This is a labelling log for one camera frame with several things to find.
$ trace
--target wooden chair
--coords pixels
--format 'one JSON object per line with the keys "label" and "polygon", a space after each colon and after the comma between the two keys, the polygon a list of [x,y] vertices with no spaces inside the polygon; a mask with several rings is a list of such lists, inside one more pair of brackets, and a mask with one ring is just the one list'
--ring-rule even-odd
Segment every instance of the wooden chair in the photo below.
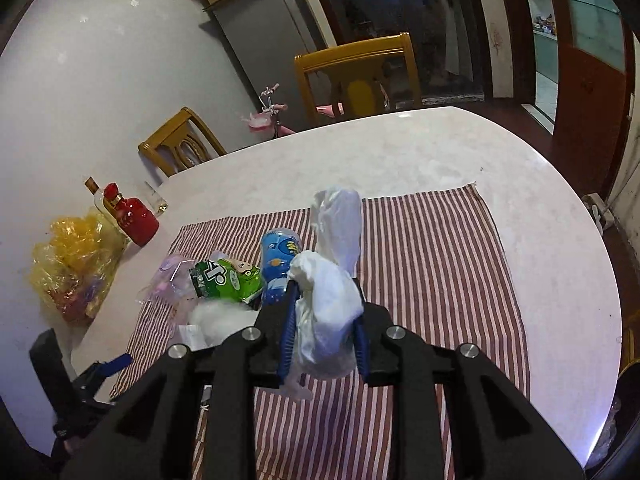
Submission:
{"label": "wooden chair", "polygon": [[[414,107],[422,107],[418,70],[408,32],[296,56],[296,78],[312,123],[320,124],[308,74],[323,72],[328,76],[331,82],[331,106],[339,121],[377,115],[385,112],[389,91],[383,63],[392,56],[404,56]],[[338,103],[342,104],[344,113],[340,113]]]}
{"label": "wooden chair", "polygon": [[621,373],[631,364],[640,363],[640,358],[638,357],[640,341],[636,341],[636,334],[638,333],[640,333],[640,310],[636,310],[633,314],[622,318]]}
{"label": "wooden chair", "polygon": [[211,160],[209,152],[200,139],[193,134],[188,122],[193,122],[202,132],[205,139],[213,146],[218,155],[226,155],[226,150],[216,139],[207,125],[190,108],[184,107],[171,119],[165,122],[145,142],[138,145],[138,150],[158,168],[164,171],[166,176],[175,174],[175,168],[160,154],[158,147],[164,146],[171,153],[178,171],[183,171],[195,166],[195,162],[184,151],[185,145],[191,149],[193,155],[200,162]]}

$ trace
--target white wall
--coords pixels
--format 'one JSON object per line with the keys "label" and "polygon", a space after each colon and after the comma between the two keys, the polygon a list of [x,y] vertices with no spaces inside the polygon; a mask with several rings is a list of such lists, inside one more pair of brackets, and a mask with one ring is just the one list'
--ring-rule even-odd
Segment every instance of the white wall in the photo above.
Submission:
{"label": "white wall", "polygon": [[494,97],[513,97],[511,36],[504,0],[481,1],[491,50]]}
{"label": "white wall", "polygon": [[26,283],[33,245],[55,216],[87,211],[85,175],[136,194],[150,179],[138,143],[182,106],[229,151],[258,141],[239,120],[252,101],[202,7],[35,0],[0,56],[0,395],[43,452],[52,411],[27,352],[51,321]]}
{"label": "white wall", "polygon": [[[620,170],[609,195],[610,199],[618,194],[618,191],[640,162],[640,103],[636,101],[638,89],[640,88],[640,43],[635,35],[634,47],[636,51],[636,86],[635,95],[632,95],[631,99],[631,127],[629,128],[629,136],[626,140],[625,153],[622,157]],[[620,193],[612,209],[626,236],[629,238],[631,246],[636,252],[636,257],[638,257],[640,255],[640,168],[633,174],[625,189]]]}

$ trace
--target door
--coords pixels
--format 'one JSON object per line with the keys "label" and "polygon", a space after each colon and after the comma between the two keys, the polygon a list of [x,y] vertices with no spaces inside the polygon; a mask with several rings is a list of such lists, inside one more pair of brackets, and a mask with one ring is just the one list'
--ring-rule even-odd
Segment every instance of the door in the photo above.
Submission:
{"label": "door", "polygon": [[[409,32],[425,105],[493,94],[480,0],[327,0],[344,41]],[[404,67],[390,66],[395,101],[410,97]]]}
{"label": "door", "polygon": [[628,133],[633,46],[612,0],[553,0],[558,108],[552,164],[579,196],[606,197]]}

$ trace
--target chair backrest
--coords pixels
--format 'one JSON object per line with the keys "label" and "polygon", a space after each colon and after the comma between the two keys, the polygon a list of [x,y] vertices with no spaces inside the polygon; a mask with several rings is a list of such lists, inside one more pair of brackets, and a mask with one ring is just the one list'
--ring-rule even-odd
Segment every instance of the chair backrest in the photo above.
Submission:
{"label": "chair backrest", "polygon": [[[188,125],[189,121],[198,127],[218,155],[226,155],[222,144],[220,144],[216,136],[209,130],[202,119],[199,118],[193,110],[184,107],[160,126],[145,142],[138,145],[140,153],[151,160],[166,176],[172,176],[176,171],[158,152],[159,146],[164,146],[169,150],[178,171],[192,168],[196,165],[196,162],[201,163],[211,160],[211,156],[203,143],[200,142],[200,139],[191,131]],[[185,147],[190,149],[191,154],[188,155],[184,151]]]}
{"label": "chair backrest", "polygon": [[[422,106],[418,70],[408,32],[372,40],[347,43],[296,56],[296,78],[313,124],[319,124],[308,74],[325,73],[331,82],[331,105],[338,120],[349,120],[385,112],[390,95],[383,69],[390,57],[403,56],[415,108]],[[340,113],[338,103],[344,113]]]}

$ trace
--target red bottle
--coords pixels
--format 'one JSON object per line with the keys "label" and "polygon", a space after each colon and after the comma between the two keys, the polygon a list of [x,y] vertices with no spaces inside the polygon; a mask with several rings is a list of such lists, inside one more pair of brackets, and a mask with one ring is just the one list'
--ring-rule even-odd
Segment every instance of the red bottle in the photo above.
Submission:
{"label": "red bottle", "polygon": [[104,188],[104,197],[116,212],[118,225],[136,245],[142,247],[158,231],[154,214],[137,198],[123,198],[113,182]]}

